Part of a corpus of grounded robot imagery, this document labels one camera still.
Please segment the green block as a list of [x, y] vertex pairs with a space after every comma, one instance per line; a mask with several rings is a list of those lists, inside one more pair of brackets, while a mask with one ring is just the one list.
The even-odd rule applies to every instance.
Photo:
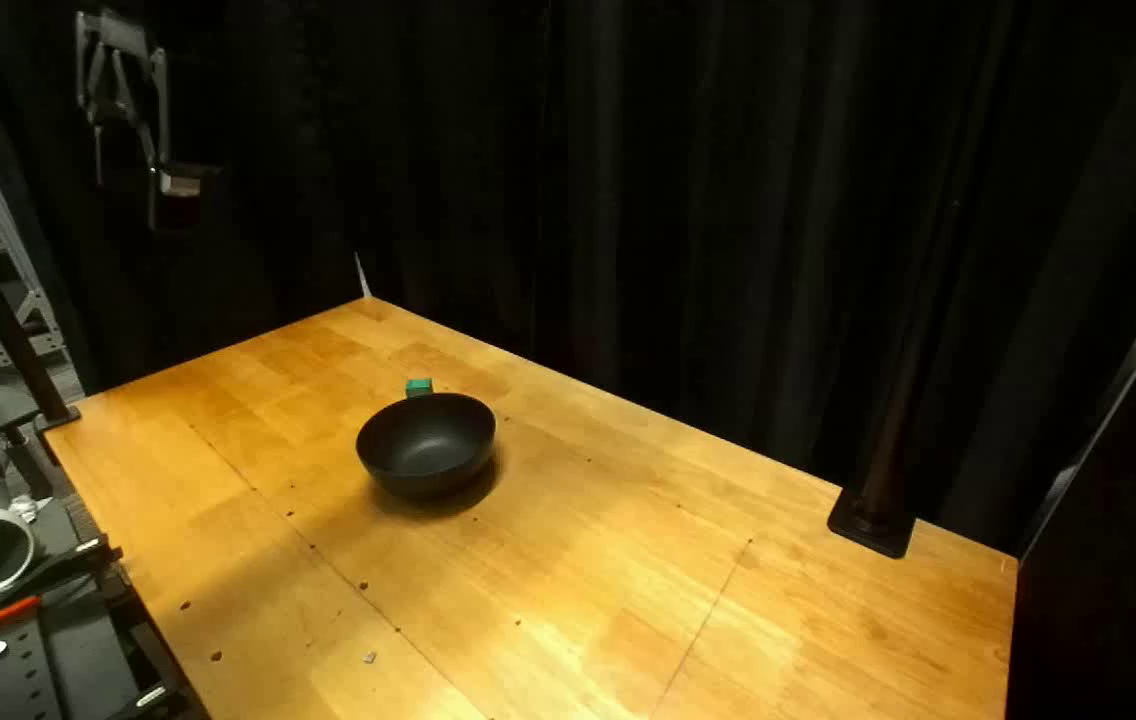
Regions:
[[430, 397], [430, 377], [412, 377], [412, 382], [402, 386], [402, 397], [407, 397], [407, 400]]

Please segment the black vertical pole with base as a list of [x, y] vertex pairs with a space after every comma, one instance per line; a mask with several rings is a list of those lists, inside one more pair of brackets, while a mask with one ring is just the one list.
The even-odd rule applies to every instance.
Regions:
[[918, 521], [1012, 544], [1060, 393], [1042, 274], [1073, 206], [1077, 0], [883, 0], [855, 96], [832, 450], [859, 541]]

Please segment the black panel with metal edge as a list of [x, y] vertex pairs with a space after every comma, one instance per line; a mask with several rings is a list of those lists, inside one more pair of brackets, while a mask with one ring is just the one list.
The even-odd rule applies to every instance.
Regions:
[[1136, 346], [1020, 557], [1005, 720], [1136, 720]]

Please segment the black curtain backdrop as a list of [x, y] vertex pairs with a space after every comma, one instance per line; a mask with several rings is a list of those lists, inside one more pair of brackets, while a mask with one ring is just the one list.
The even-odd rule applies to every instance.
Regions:
[[[76, 107], [76, 11], [172, 61], [198, 201]], [[832, 450], [855, 96], [883, 0], [0, 0], [0, 151], [95, 387], [385, 298], [800, 464]], [[1136, 337], [1136, 0], [1077, 0], [1060, 393], [1027, 526]]]

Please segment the orange handled tool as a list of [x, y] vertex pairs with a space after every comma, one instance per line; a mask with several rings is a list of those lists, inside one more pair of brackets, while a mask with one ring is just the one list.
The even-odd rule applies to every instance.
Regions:
[[38, 610], [45, 610], [45, 602], [38, 602], [36, 593], [14, 597], [14, 602], [0, 604], [0, 628], [4, 628], [4, 626], [14, 626], [14, 620], [23, 620], [23, 617], [31, 617], [31, 614], [38, 614]]

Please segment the grey metal bracket on curtain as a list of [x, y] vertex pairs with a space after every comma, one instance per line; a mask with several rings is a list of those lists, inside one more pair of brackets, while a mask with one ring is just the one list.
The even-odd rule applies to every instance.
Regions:
[[90, 127], [90, 175], [108, 180], [105, 127], [135, 135], [143, 159], [143, 219], [159, 229], [167, 201], [198, 201], [209, 166], [172, 157], [172, 61], [139, 21], [114, 8], [76, 11], [76, 107]]

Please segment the black bowl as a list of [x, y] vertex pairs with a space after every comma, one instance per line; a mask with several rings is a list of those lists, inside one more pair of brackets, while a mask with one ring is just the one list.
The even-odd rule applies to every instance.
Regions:
[[354, 433], [369, 477], [402, 502], [468, 490], [494, 450], [494, 414], [460, 393], [402, 397]]

